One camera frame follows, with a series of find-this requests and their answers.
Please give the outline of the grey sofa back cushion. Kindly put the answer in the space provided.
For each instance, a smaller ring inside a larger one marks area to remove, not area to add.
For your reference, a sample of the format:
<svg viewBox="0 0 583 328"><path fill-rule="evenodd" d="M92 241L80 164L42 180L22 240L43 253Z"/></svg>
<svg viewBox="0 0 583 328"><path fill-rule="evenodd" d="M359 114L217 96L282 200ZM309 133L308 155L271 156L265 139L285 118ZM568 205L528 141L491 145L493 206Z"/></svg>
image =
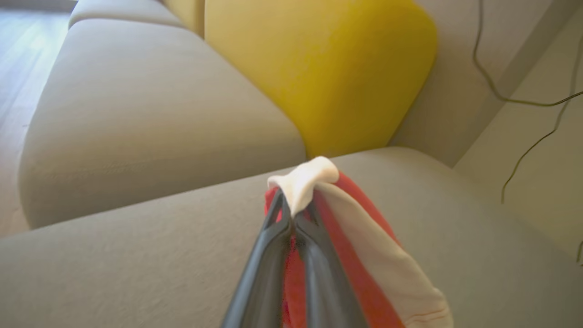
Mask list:
<svg viewBox="0 0 583 328"><path fill-rule="evenodd" d="M292 121L196 34L89 19L67 31L18 183L36 229L304 160Z"/></svg>

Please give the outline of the red Bulls basketball jersey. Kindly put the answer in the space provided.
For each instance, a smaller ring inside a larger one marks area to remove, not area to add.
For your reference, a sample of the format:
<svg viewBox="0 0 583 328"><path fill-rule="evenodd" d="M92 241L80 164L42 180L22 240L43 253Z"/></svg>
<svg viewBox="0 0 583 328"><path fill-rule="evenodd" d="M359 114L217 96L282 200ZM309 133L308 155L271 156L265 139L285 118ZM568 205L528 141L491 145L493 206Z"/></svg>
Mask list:
<svg viewBox="0 0 583 328"><path fill-rule="evenodd" d="M373 202L331 160L317 157L271 176L268 189L266 205L280 189L294 215L315 203L366 318L350 328L454 328L443 293L402 248Z"/></svg>

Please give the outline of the grey sofa seat cushion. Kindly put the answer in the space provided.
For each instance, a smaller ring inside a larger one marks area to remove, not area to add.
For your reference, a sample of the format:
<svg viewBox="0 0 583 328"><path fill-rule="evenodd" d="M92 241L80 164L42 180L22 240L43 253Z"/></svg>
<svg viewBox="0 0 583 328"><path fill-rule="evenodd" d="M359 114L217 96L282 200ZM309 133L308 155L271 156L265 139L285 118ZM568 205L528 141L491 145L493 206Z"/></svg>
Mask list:
<svg viewBox="0 0 583 328"><path fill-rule="evenodd" d="M159 0L78 0L69 27L88 19L138 21L184 28L181 21Z"/></svg>

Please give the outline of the wide grey sofa chaise cushion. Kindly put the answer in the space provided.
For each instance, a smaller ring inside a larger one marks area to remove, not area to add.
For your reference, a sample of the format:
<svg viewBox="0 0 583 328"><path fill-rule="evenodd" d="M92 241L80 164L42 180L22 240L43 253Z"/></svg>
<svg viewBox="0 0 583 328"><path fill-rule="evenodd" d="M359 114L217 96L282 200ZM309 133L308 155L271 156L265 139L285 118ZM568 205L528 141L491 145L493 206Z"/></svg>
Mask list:
<svg viewBox="0 0 583 328"><path fill-rule="evenodd" d="M583 268L439 161L333 158L445 295L455 328L583 328ZM268 174L0 239L0 328L219 328Z"/></svg>

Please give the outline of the yellow sofa back cushion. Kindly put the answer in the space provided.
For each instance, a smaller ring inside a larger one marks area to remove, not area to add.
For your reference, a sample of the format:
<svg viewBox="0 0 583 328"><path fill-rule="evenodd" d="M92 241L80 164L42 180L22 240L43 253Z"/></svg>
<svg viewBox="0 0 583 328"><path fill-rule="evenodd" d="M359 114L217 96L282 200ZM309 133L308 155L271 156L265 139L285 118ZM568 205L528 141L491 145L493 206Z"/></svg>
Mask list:
<svg viewBox="0 0 583 328"><path fill-rule="evenodd" d="M385 147L438 48L414 0L206 0L205 39L285 112L311 158Z"/></svg>
<svg viewBox="0 0 583 328"><path fill-rule="evenodd" d="M206 0L162 0L162 2L187 29L204 39Z"/></svg>

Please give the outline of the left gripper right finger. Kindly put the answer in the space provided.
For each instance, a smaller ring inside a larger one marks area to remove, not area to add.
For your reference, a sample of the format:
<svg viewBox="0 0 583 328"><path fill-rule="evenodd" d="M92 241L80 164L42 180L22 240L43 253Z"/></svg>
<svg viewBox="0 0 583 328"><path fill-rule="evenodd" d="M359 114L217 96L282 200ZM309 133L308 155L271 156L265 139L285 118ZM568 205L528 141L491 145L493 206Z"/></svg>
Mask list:
<svg viewBox="0 0 583 328"><path fill-rule="evenodd" d="M304 263L307 328L368 328L341 259L314 203L294 218Z"/></svg>

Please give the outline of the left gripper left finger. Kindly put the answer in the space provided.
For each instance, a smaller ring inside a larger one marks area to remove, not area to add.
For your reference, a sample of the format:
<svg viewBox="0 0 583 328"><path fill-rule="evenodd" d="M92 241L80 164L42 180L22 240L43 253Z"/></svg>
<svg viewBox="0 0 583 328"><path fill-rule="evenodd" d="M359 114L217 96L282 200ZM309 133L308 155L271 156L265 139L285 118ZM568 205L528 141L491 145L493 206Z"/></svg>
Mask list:
<svg viewBox="0 0 583 328"><path fill-rule="evenodd" d="M275 195L221 328L282 328L285 262L292 219L285 195Z"/></svg>

